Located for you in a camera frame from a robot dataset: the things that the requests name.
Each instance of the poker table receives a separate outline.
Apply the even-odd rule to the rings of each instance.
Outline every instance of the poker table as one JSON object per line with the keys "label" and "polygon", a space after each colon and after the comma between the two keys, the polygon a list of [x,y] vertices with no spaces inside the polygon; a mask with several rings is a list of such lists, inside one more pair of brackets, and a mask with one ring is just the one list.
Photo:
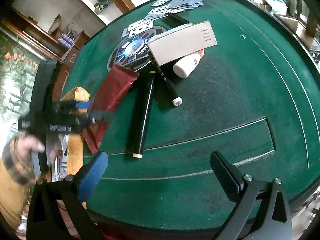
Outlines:
{"label": "poker table", "polygon": [[[64,93],[81,86],[93,99],[123,30],[143,19],[155,1],[122,15],[84,45]],[[160,234],[221,226],[234,203],[210,168],[214,150],[243,174],[280,178],[292,211],[319,185],[319,69],[283,24],[251,2],[203,3],[178,15],[190,22],[209,20],[218,44],[205,49],[186,79],[173,73],[172,64],[162,67],[183,104],[174,107],[156,82],[143,158],[133,158],[132,150],[144,73],[105,133],[100,150],[109,165],[87,208],[106,224]],[[153,25],[168,30],[180,24],[164,17]],[[84,164],[91,158],[85,147]]]}

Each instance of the orange flower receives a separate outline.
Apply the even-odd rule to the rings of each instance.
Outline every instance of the orange flower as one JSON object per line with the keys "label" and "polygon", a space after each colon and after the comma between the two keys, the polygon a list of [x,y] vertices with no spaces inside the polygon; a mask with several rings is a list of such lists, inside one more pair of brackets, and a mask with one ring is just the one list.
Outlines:
{"label": "orange flower", "polygon": [[7,54],[5,54],[4,58],[5,58],[6,60],[9,60],[9,58],[10,58],[10,52],[8,52]]}

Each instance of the person's hand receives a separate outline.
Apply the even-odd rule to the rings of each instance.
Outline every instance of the person's hand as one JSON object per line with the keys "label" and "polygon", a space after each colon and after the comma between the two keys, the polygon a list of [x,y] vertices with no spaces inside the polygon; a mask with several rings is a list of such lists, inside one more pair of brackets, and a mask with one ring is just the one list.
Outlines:
{"label": "person's hand", "polygon": [[[60,140],[57,141],[50,152],[50,162],[54,164],[60,147]],[[16,143],[16,154],[26,162],[31,161],[31,151],[43,153],[43,143],[33,135],[21,135]]]}

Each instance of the metal screw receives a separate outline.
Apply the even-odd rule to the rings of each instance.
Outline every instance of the metal screw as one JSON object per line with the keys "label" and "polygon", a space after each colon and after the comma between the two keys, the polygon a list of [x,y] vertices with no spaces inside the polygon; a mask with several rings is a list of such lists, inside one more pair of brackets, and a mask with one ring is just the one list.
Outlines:
{"label": "metal screw", "polygon": [[244,179],[247,180],[247,181],[251,181],[252,180],[252,176],[250,174],[246,174],[244,176]]}
{"label": "metal screw", "polygon": [[281,179],[275,178],[275,183],[280,185],[281,184]]}
{"label": "metal screw", "polygon": [[44,183],[44,180],[43,180],[43,179],[38,179],[38,180],[37,180],[37,184],[38,184],[38,185],[41,185],[42,183]]}
{"label": "metal screw", "polygon": [[72,181],[74,177],[75,177],[75,176],[73,176],[72,174],[69,174],[69,175],[67,175],[64,179],[65,179],[66,181]]}

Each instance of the playing card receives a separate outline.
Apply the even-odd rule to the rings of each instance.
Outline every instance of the playing card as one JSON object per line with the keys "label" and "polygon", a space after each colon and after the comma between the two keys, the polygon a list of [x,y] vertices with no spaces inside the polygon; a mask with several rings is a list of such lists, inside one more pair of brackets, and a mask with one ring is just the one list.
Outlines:
{"label": "playing card", "polygon": [[172,0],[171,3],[169,4],[168,8],[173,8],[173,7],[177,7],[179,5],[183,5],[183,4],[187,4],[189,3],[191,0]]}
{"label": "playing card", "polygon": [[166,13],[155,13],[155,14],[147,14],[147,16],[143,19],[143,21],[148,21],[148,20],[154,20],[154,19],[160,19],[162,17],[167,16]]}
{"label": "playing card", "polygon": [[167,14],[158,14],[158,17],[154,17],[154,18],[151,18],[151,19],[149,19],[150,21],[155,21],[155,20],[158,20],[158,19],[161,19],[161,18],[163,18],[163,17],[166,17],[166,16],[168,16]]}
{"label": "playing card", "polygon": [[170,4],[166,4],[164,6],[153,8],[150,12],[148,12],[148,14],[153,14],[154,12],[158,12],[158,11],[161,11],[163,9],[167,9],[169,6],[170,6]]}
{"label": "playing card", "polygon": [[166,11],[170,12],[170,13],[178,13],[178,12],[183,12],[185,11],[184,9],[166,9]]}
{"label": "playing card", "polygon": [[166,3],[167,1],[170,1],[170,0],[158,0],[156,1],[153,5],[151,6],[159,6],[159,5],[163,5],[164,3]]}
{"label": "playing card", "polygon": [[122,32],[121,38],[123,38],[123,37],[125,37],[125,36],[127,36],[127,35],[129,35],[128,28],[125,28],[125,29],[123,30],[123,32]]}
{"label": "playing card", "polygon": [[139,33],[142,33],[148,29],[151,29],[153,27],[153,21],[148,21],[143,25],[140,25],[139,27],[132,29],[129,33],[128,38],[132,38],[134,35],[137,35]]}
{"label": "playing card", "polygon": [[146,23],[146,22],[143,22],[143,19],[142,19],[142,20],[139,20],[139,21],[137,21],[137,22],[135,22],[135,23],[131,23],[131,24],[128,26],[128,31],[131,31],[131,30],[133,30],[134,28],[137,28],[137,27],[139,27],[140,25],[142,25],[142,24],[144,24],[144,23]]}
{"label": "playing card", "polygon": [[191,0],[189,3],[188,3],[188,6],[191,6],[191,5],[194,5],[196,3],[200,3],[202,2],[203,0]]}

